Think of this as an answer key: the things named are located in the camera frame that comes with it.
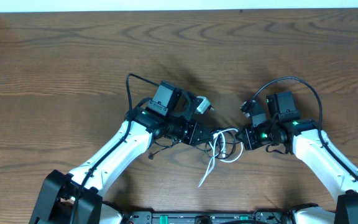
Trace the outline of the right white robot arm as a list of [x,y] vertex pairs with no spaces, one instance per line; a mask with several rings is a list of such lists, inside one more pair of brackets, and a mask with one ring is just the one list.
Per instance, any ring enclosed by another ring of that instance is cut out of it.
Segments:
[[293,154],[313,171],[336,203],[335,212],[312,203],[299,205],[281,218],[282,223],[358,223],[358,168],[316,122],[265,121],[246,126],[236,138],[250,151],[284,145],[287,154]]

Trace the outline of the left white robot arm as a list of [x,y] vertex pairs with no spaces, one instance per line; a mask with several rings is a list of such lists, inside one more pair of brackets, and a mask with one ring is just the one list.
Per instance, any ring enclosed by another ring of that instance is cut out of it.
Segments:
[[212,140],[211,131],[193,118],[137,106],[95,155],[67,174],[53,170],[45,178],[30,222],[120,223],[122,213],[105,205],[103,197],[126,167],[162,137],[189,146]]

